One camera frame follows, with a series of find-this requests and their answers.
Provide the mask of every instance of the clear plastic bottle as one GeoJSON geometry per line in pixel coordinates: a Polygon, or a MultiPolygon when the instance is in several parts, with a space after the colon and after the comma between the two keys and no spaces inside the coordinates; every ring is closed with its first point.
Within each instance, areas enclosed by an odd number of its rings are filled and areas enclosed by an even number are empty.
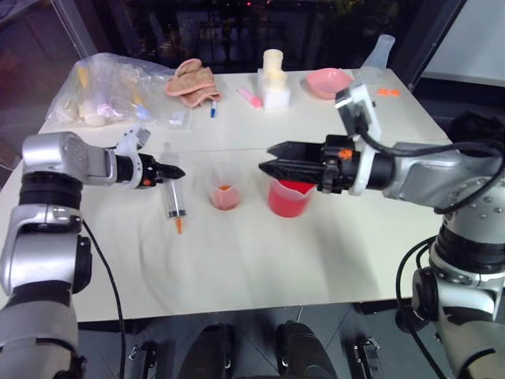
{"type": "Polygon", "coordinates": [[[386,68],[389,52],[394,44],[394,36],[388,34],[381,34],[379,36],[376,46],[368,58],[365,59],[357,73],[357,78],[362,83],[377,84],[382,80],[384,75],[383,70],[386,68]]]}

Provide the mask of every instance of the black cable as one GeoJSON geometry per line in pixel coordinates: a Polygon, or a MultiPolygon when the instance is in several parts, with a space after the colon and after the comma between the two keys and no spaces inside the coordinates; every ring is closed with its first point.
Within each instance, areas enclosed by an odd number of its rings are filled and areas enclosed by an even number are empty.
{"type": "Polygon", "coordinates": [[[121,299],[119,298],[118,286],[116,286],[116,282],[114,281],[114,277],[112,276],[112,270],[110,270],[110,266],[107,263],[107,259],[105,259],[105,257],[103,256],[102,250],[100,249],[100,246],[98,246],[98,242],[96,241],[95,236],[89,229],[89,226],[86,224],[86,221],[83,220],[82,224],[84,225],[84,229],[86,229],[86,231],[88,232],[89,238],[92,240],[96,252],[98,253],[100,259],[102,260],[105,269],[107,270],[110,285],[112,286],[112,291],[114,292],[114,298],[116,299],[116,306],[118,308],[119,331],[121,333],[121,363],[120,363],[121,366],[119,367],[119,379],[124,379],[125,364],[126,364],[126,329],[125,329],[125,320],[123,319],[123,311],[121,308],[121,299]]]}
{"type": "Polygon", "coordinates": [[[419,350],[421,350],[421,353],[423,356],[426,358],[428,361],[429,365],[432,367],[432,369],[435,371],[436,376],[439,379],[447,379],[447,377],[443,374],[442,370],[439,368],[439,366],[436,364],[435,360],[429,354],[428,349],[426,346],[423,344],[421,339],[419,338],[419,335],[416,333],[416,331],[413,329],[412,325],[410,324],[409,318],[406,316],[405,312],[405,307],[402,304],[402,289],[401,289],[401,283],[402,283],[402,272],[403,269],[405,268],[406,262],[409,260],[409,258],[421,247],[423,249],[427,246],[430,247],[430,245],[435,241],[436,236],[430,237],[425,239],[424,241],[419,242],[417,245],[415,245],[412,249],[410,249],[407,254],[402,258],[400,261],[400,265],[398,266],[398,271],[396,272],[396,303],[398,307],[398,311],[403,313],[403,319],[405,320],[405,324],[407,329],[409,330],[410,335],[412,336],[413,340],[416,342],[417,346],[419,347],[419,350]]]}
{"type": "Polygon", "coordinates": [[[505,148],[503,147],[503,144],[501,144],[498,141],[494,141],[494,140],[466,141],[466,142],[463,141],[463,142],[456,142],[454,144],[446,144],[444,146],[435,146],[432,148],[419,148],[416,150],[403,150],[400,148],[388,148],[387,146],[384,146],[383,144],[380,144],[379,142],[375,141],[367,133],[368,127],[366,126],[365,123],[358,121],[358,122],[356,122],[356,125],[357,125],[356,131],[361,136],[361,138],[363,138],[363,141],[365,141],[367,144],[372,146],[378,152],[381,152],[384,155],[391,156],[393,158],[396,158],[396,157],[408,158],[408,157],[415,157],[415,156],[427,156],[429,154],[437,154],[440,152],[449,152],[449,151],[453,151],[453,150],[478,150],[480,152],[486,152],[486,153],[491,154],[493,156],[501,156],[502,157],[502,163],[500,164],[496,173],[486,183],[484,183],[484,185],[480,189],[478,189],[474,193],[471,193],[469,196],[460,200],[456,204],[450,205],[446,208],[435,208],[434,211],[438,215],[445,215],[447,213],[452,213],[452,212],[457,211],[458,209],[472,203],[477,198],[481,197],[486,192],[488,192],[488,190],[490,190],[501,179],[501,177],[505,174],[505,148]]]}
{"type": "Polygon", "coordinates": [[[416,254],[416,266],[420,270],[423,268],[422,265],[421,265],[421,258],[423,256],[423,254],[426,252],[426,250],[429,249],[429,247],[430,247],[430,245],[426,245],[421,250],[419,250],[419,253],[416,254]]]}

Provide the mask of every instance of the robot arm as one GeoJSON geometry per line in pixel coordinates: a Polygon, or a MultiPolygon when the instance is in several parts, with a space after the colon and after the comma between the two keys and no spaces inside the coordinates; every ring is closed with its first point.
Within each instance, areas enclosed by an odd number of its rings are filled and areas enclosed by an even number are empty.
{"type": "Polygon", "coordinates": [[[455,150],[418,154],[433,148],[425,144],[377,151],[370,144],[380,146],[372,139],[380,131],[365,86],[337,94],[335,107],[348,136],[327,136],[323,144],[277,144],[268,150],[277,159],[260,169],[277,179],[316,184],[324,193],[381,190],[385,197],[443,213],[429,267],[414,274],[413,310],[435,323],[456,377],[505,377],[505,325],[494,322],[505,278],[503,151],[501,159],[496,150],[484,157],[455,150]],[[356,139],[363,130],[370,130],[367,141],[356,139]],[[454,209],[469,196],[472,201],[454,209]]]}
{"type": "Polygon", "coordinates": [[[68,132],[25,141],[19,205],[0,258],[9,296],[0,310],[2,378],[81,377],[72,294],[92,275],[91,244],[80,235],[81,191],[83,184],[144,188],[183,176],[180,168],[137,153],[148,134],[132,129],[116,148],[91,146],[68,132]]]}

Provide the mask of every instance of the orange syringe tip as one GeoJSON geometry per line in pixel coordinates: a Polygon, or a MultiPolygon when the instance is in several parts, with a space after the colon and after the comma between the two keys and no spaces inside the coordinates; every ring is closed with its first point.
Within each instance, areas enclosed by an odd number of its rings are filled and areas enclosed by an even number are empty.
{"type": "Polygon", "coordinates": [[[175,220],[175,226],[177,227],[177,233],[179,233],[181,235],[182,234],[182,218],[181,217],[178,217],[175,220]]]}

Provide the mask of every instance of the white table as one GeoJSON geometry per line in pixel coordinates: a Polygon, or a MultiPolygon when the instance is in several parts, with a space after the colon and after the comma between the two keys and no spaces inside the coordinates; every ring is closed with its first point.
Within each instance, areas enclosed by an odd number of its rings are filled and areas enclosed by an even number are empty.
{"type": "MultiPolygon", "coordinates": [[[[253,86],[253,74],[216,75],[223,93],[217,118],[208,104],[196,109],[190,131],[149,127],[143,152],[155,157],[170,142],[187,173],[189,215],[183,235],[163,213],[163,191],[86,187],[81,205],[112,267],[126,318],[242,310],[329,302],[380,300],[395,296],[395,270],[401,256],[435,234],[441,223],[430,208],[382,198],[368,191],[360,197],[316,193],[304,215],[283,219],[267,205],[268,178],[257,168],[271,159],[265,149],[292,141],[322,142],[345,129],[330,100],[307,92],[307,72],[289,73],[292,106],[264,113],[236,92],[253,86]],[[221,212],[208,200],[204,177],[213,162],[234,161],[246,190],[240,206],[221,212]]],[[[383,127],[382,141],[447,142],[401,81],[387,71],[381,87],[397,88],[399,98],[370,92],[383,127]]],[[[89,144],[114,145],[128,124],[70,129],[89,144]]],[[[45,125],[41,133],[53,131],[45,125]]],[[[17,204],[18,167],[0,193],[0,241],[9,210],[17,204]]],[[[406,267],[402,290],[411,294],[414,263],[406,267]]],[[[6,297],[0,295],[0,305],[6,297]]],[[[89,286],[74,297],[79,321],[117,317],[114,297],[98,257],[89,286]]]]}

